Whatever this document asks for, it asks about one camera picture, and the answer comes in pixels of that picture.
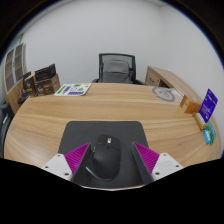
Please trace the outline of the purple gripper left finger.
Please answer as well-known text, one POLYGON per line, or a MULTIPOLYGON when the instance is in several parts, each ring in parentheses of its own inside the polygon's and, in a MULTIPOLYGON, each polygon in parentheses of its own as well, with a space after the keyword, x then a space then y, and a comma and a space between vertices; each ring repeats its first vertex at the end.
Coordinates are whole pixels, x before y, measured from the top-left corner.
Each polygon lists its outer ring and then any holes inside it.
POLYGON ((67 154, 58 153, 52 157, 42 169, 65 180, 71 181, 90 151, 91 144, 86 143, 67 154))

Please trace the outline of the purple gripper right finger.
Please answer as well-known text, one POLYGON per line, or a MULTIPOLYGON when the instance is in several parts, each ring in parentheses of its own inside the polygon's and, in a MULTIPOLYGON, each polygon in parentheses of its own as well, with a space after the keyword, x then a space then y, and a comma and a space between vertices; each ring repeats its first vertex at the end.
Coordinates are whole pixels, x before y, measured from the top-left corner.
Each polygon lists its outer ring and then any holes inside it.
POLYGON ((168 153, 158 154, 137 142, 132 145, 132 153, 144 184, 183 169, 183 166, 168 153))

